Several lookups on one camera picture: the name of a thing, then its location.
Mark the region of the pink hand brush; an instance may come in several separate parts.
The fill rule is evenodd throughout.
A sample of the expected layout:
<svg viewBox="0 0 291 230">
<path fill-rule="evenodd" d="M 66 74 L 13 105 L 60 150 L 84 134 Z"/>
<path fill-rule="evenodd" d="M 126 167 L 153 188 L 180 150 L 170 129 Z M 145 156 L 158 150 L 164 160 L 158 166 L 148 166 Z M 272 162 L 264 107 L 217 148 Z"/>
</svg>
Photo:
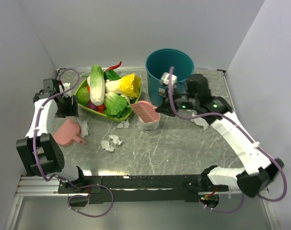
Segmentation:
<svg viewBox="0 0 291 230">
<path fill-rule="evenodd" d="M 144 122 L 157 122 L 160 120 L 160 114 L 156 112 L 156 107 L 148 101 L 138 101 L 130 105 L 134 113 Z"/>
</svg>

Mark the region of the pink dustpan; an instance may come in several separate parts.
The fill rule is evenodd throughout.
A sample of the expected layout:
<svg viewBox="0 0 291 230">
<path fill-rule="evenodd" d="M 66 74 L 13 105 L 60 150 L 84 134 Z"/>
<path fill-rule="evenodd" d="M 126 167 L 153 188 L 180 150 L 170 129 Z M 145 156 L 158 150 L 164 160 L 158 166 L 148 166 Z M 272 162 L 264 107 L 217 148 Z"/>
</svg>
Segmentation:
<svg viewBox="0 0 291 230">
<path fill-rule="evenodd" d="M 74 141 L 83 145 L 85 141 L 79 136 L 80 133 L 80 126 L 72 120 L 67 119 L 53 134 L 53 138 L 59 145 L 63 146 L 68 146 Z"/>
</svg>

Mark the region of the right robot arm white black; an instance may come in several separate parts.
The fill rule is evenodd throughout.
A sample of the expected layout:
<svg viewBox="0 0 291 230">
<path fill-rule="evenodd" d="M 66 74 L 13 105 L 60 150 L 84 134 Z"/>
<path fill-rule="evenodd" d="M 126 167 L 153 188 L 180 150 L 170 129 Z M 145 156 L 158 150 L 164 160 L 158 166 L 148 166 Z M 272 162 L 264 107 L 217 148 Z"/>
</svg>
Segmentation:
<svg viewBox="0 0 291 230">
<path fill-rule="evenodd" d="M 259 144 L 248 134 L 232 107 L 219 96 L 211 95 L 208 81 L 201 74 L 190 75 L 186 90 L 179 93 L 177 77 L 164 73 L 161 84 L 167 93 L 156 111 L 168 116 L 179 116 L 179 110 L 194 110 L 198 117 L 215 129 L 230 145 L 243 164 L 242 168 L 223 168 L 216 165 L 201 174 L 201 185 L 212 191 L 218 185 L 237 187 L 250 198 L 259 195 L 284 166 L 279 158 L 265 154 Z"/>
</svg>

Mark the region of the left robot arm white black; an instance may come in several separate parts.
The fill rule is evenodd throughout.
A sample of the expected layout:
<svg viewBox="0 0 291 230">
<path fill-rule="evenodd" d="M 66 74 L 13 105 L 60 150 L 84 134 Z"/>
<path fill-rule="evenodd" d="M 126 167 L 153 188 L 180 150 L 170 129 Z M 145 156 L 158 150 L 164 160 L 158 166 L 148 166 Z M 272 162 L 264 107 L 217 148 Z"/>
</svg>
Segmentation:
<svg viewBox="0 0 291 230">
<path fill-rule="evenodd" d="M 39 176 L 50 181 L 58 178 L 65 187 L 74 192 L 85 190 L 87 181 L 79 166 L 65 162 L 59 145 L 72 141 L 83 143 L 79 138 L 80 128 L 67 119 L 60 129 L 52 133 L 57 117 L 78 116 L 77 96 L 71 94 L 70 83 L 45 79 L 43 89 L 33 97 L 35 107 L 31 126 L 23 139 L 16 141 L 16 149 L 28 177 Z"/>
</svg>

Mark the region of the green vegetable basket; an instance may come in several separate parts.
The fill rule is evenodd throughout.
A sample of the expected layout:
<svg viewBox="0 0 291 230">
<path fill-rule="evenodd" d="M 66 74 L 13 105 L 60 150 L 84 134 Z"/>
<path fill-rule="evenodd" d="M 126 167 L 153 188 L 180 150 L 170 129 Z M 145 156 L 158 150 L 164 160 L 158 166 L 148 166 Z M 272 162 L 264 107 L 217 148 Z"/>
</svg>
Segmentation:
<svg viewBox="0 0 291 230">
<path fill-rule="evenodd" d="M 75 92 L 76 95 L 77 95 L 78 90 L 79 90 L 80 88 L 82 88 L 82 87 L 87 87 L 87 89 L 89 89 L 89 86 L 88 86 L 88 83 L 87 83 L 87 79 L 84 80 L 84 82 L 83 82 L 83 83 L 78 87 L 77 91 Z M 140 89 L 139 89 L 139 95 L 138 95 L 137 98 L 128 97 L 128 96 L 123 95 L 123 94 L 120 94 L 120 96 L 125 97 L 125 98 L 127 99 L 127 101 L 129 102 L 129 104 L 130 104 L 130 103 L 135 103 L 135 102 L 137 102 L 137 101 L 139 100 L 139 98 L 140 98 Z M 89 109 L 87 106 L 84 106 L 84 105 L 82 105 L 82 104 L 80 104 L 80 103 L 78 103 L 78 105 L 79 105 L 81 108 L 83 108 L 83 109 L 85 109 L 85 110 L 87 110 L 87 111 L 90 111 L 90 112 L 92 112 L 92 113 L 94 113 L 94 114 L 100 115 L 100 116 L 102 116 L 102 117 L 105 117 L 105 118 L 108 118 L 108 119 L 110 119 L 110 120 L 117 121 L 117 122 L 125 121 L 125 120 L 130 116 L 130 114 L 131 114 L 131 113 L 130 113 L 130 114 L 128 114 L 127 116 L 125 116 L 125 117 L 123 117 L 123 118 L 121 118 L 121 119 L 117 119 L 117 118 L 114 118 L 114 117 L 107 116 L 105 113 L 102 114 L 102 113 L 99 113 L 99 112 L 97 112 L 97 111 L 91 110 L 91 109 Z"/>
</svg>

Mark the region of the round green cabbage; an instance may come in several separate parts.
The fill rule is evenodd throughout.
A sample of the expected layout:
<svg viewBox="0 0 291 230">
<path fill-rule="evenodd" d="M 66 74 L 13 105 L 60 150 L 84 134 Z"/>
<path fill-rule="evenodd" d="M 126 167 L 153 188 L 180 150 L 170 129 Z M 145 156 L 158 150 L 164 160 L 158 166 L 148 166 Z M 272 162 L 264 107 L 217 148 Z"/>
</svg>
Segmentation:
<svg viewBox="0 0 291 230">
<path fill-rule="evenodd" d="M 78 103 L 86 106 L 88 102 L 90 101 L 90 93 L 87 89 L 87 87 L 82 87 L 77 92 L 78 96 Z"/>
</svg>

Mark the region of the purple onion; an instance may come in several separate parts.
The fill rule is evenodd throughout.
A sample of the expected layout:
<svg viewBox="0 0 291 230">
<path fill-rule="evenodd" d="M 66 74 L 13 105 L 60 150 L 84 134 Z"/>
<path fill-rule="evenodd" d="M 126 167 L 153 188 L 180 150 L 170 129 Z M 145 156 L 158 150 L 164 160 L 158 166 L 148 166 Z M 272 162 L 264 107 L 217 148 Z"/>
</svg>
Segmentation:
<svg viewBox="0 0 291 230">
<path fill-rule="evenodd" d="M 98 107 L 97 107 L 95 104 L 93 104 L 91 101 L 89 101 L 89 102 L 87 103 L 87 107 L 88 107 L 89 109 L 91 109 L 91 110 L 94 110 L 94 111 L 97 111 L 97 110 L 98 110 Z"/>
</svg>

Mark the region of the white tissue roll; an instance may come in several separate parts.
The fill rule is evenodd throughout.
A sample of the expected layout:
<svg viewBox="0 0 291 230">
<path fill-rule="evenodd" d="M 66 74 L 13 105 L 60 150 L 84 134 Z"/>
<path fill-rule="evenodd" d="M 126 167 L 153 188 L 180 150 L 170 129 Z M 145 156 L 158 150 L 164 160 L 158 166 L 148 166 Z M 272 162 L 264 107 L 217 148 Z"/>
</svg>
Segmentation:
<svg viewBox="0 0 291 230">
<path fill-rule="evenodd" d="M 139 128 L 144 131 L 144 132 L 152 132 L 155 131 L 160 123 L 160 118 L 156 122 L 149 122 L 149 123 L 144 123 L 143 120 L 139 117 Z"/>
</svg>

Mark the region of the paper scrap beside dustpan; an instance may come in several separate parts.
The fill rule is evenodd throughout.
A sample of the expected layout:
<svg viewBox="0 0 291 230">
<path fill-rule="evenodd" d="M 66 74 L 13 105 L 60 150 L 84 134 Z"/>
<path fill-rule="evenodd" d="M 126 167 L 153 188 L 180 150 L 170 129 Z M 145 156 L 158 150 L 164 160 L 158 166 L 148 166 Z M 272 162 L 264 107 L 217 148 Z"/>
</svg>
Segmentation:
<svg viewBox="0 0 291 230">
<path fill-rule="evenodd" d="M 81 137 L 84 138 L 85 136 L 89 134 L 88 122 L 86 120 L 84 121 L 78 120 L 78 124 L 81 129 Z"/>
</svg>

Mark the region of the red tomato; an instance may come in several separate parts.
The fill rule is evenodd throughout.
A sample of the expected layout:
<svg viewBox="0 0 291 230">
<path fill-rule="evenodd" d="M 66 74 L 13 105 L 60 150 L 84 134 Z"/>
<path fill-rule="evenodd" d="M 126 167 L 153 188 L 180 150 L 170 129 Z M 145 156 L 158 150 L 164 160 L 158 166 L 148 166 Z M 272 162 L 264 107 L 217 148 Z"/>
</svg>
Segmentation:
<svg viewBox="0 0 291 230">
<path fill-rule="evenodd" d="M 104 104 L 97 106 L 97 112 L 103 114 L 104 110 L 105 110 L 105 105 Z"/>
</svg>

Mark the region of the paper scrap right side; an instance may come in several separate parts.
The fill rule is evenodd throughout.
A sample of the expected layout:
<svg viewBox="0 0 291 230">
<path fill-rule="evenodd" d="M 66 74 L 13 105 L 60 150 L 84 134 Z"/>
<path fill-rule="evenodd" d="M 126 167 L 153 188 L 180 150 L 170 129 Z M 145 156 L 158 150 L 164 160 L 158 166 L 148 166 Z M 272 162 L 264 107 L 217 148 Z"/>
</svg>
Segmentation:
<svg viewBox="0 0 291 230">
<path fill-rule="evenodd" d="M 195 118 L 195 119 L 191 119 L 191 122 L 196 124 L 197 126 L 199 127 L 202 127 L 203 130 L 206 130 L 209 128 L 209 124 L 207 123 L 207 121 L 202 118 L 202 117 L 198 117 L 198 118 Z"/>
</svg>

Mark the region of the green white napa cabbage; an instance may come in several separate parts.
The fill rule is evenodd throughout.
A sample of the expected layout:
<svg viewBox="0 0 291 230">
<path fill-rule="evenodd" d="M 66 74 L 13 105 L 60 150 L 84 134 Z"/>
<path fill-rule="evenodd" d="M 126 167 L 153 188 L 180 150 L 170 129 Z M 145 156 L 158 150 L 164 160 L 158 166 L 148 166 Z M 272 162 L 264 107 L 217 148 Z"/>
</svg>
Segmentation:
<svg viewBox="0 0 291 230">
<path fill-rule="evenodd" d="M 96 106 L 101 106 L 105 97 L 104 72 L 99 65 L 93 65 L 87 78 L 90 87 L 90 100 Z"/>
</svg>

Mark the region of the yellow white cabbage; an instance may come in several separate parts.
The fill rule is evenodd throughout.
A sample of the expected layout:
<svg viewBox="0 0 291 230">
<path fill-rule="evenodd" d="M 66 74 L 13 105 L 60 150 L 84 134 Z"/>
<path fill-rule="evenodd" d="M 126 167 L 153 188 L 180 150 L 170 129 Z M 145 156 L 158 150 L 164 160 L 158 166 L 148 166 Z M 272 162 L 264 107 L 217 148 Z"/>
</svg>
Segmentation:
<svg viewBox="0 0 291 230">
<path fill-rule="evenodd" d="M 123 94 L 128 97 L 137 98 L 141 88 L 141 78 L 134 73 L 126 75 L 118 80 L 105 83 L 105 92 Z"/>
</svg>

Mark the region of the green leafy bok choy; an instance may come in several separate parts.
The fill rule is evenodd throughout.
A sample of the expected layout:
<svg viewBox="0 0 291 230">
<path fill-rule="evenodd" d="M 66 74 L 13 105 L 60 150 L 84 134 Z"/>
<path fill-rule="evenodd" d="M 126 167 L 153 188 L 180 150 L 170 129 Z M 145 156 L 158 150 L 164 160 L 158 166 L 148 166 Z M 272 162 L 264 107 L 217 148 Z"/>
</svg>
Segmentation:
<svg viewBox="0 0 291 230">
<path fill-rule="evenodd" d="M 121 119 L 132 112 L 127 99 L 114 92 L 105 94 L 104 97 L 105 110 L 107 116 Z"/>
</svg>

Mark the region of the paper scrap centre lower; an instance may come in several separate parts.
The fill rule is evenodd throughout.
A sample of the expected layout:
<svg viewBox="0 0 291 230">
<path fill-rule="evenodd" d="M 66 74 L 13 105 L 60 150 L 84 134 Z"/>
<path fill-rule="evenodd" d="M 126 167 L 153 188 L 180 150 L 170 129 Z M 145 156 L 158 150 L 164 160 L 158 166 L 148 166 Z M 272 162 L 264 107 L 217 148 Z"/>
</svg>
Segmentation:
<svg viewBox="0 0 291 230">
<path fill-rule="evenodd" d="M 114 152 L 114 150 L 115 150 L 115 148 L 107 140 L 101 141 L 101 147 L 103 150 L 108 151 L 108 152 Z"/>
</svg>

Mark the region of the dark green pepper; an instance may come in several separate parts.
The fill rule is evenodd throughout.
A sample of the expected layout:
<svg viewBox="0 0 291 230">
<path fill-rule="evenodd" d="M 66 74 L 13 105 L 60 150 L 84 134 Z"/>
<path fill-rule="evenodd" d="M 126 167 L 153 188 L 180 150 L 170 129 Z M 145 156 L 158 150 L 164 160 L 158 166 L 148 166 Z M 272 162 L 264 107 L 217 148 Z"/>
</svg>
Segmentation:
<svg viewBox="0 0 291 230">
<path fill-rule="evenodd" d="M 121 77 L 113 69 L 110 69 L 104 72 L 104 79 L 110 80 L 110 81 L 116 81 L 116 80 L 121 79 Z"/>
</svg>

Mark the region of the paper scrap centre upper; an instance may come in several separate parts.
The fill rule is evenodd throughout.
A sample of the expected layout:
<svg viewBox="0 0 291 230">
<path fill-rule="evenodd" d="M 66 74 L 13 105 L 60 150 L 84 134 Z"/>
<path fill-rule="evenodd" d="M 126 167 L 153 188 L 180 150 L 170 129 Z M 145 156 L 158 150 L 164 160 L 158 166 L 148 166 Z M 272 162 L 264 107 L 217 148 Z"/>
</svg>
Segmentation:
<svg viewBox="0 0 291 230">
<path fill-rule="evenodd" d="M 112 142 L 115 144 L 115 145 L 121 145 L 122 144 L 122 140 L 120 140 L 119 136 L 117 135 L 109 135 L 109 138 L 112 140 Z"/>
</svg>

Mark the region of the red chili pepper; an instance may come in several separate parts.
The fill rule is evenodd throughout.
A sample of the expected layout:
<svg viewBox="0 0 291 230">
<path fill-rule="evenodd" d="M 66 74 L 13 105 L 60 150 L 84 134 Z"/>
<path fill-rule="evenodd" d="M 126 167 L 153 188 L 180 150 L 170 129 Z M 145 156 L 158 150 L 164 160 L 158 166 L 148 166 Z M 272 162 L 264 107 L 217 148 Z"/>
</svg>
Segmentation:
<svg viewBox="0 0 291 230">
<path fill-rule="evenodd" d="M 109 68 L 107 68 L 106 70 L 105 70 L 105 72 L 106 71 L 109 71 L 109 70 L 112 70 L 112 69 L 117 69 L 117 68 L 119 68 L 120 66 L 121 66 L 121 64 L 122 64 L 122 61 L 120 61 L 118 64 L 116 64 L 116 65 L 113 65 L 113 66 L 110 66 Z"/>
</svg>

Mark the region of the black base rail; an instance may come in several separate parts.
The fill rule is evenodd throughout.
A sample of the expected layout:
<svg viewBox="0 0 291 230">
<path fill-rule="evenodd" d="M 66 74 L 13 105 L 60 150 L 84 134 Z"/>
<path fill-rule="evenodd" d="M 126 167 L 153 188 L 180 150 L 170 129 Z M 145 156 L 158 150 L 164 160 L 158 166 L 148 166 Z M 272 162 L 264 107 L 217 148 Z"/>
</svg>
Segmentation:
<svg viewBox="0 0 291 230">
<path fill-rule="evenodd" d="M 199 195 L 211 192 L 227 192 L 226 185 L 212 185 L 200 174 L 186 175 L 131 175 L 131 176 L 86 176 L 85 185 L 99 185 L 93 188 L 77 189 L 68 183 L 61 183 L 59 194 L 89 195 L 90 204 L 102 204 L 111 201 L 111 194 L 115 202 L 141 201 L 185 201 L 198 202 Z"/>
</svg>

